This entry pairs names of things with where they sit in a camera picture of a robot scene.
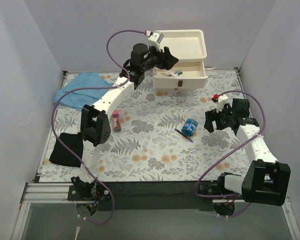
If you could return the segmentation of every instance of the white wall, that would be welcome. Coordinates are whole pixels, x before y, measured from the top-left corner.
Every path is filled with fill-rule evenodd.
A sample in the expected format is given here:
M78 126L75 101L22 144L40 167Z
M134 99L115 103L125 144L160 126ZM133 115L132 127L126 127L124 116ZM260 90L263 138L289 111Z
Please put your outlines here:
M202 29L205 65L240 67L276 0L24 1L62 70L81 72L119 70L106 43L124 29ZM136 33L118 38L110 50L122 64L132 46L146 40Z
M0 0L0 240L37 171L62 71L22 0Z
M270 149L291 168L288 191L300 228L300 0L276 1L241 73L264 107ZM255 105L253 113L261 118Z

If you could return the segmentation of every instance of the pink bottle cap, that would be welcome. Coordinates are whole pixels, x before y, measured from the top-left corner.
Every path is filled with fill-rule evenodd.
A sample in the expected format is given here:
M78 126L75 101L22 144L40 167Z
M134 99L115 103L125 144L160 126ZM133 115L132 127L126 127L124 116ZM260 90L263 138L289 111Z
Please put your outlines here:
M112 116L115 115L115 114L119 116L119 111L118 110L114 110L113 113L112 113Z

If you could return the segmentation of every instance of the black cloth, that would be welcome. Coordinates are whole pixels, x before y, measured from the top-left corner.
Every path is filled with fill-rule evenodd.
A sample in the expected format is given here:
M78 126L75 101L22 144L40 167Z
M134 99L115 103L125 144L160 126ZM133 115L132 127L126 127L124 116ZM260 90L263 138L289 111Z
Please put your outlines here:
M61 133L60 137L62 142L75 152L80 158L84 151L84 143L81 136L81 132L78 134ZM56 140L53 151L51 153L49 161L53 164L58 164L68 167L80 167L81 162L73 156L61 143Z

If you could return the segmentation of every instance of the blue towel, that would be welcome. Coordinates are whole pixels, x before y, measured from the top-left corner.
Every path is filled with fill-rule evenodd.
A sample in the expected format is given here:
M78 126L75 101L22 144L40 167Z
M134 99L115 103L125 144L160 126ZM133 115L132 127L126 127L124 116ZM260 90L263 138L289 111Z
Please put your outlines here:
M73 89L85 87L111 87L112 85L113 83L107 83L96 72L81 72L64 88L61 88L56 93L53 102L56 103L63 94ZM75 91L65 96L60 103L81 111L85 104L92 105L102 98L107 91L108 89L87 89Z

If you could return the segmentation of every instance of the blue can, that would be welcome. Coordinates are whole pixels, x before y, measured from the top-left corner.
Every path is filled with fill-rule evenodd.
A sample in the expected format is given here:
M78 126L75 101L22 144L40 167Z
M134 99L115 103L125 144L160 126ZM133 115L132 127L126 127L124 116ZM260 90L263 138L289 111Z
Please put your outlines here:
M181 132L188 136L192 137L195 134L195 131L198 127L198 122L192 118L188 118L183 125Z

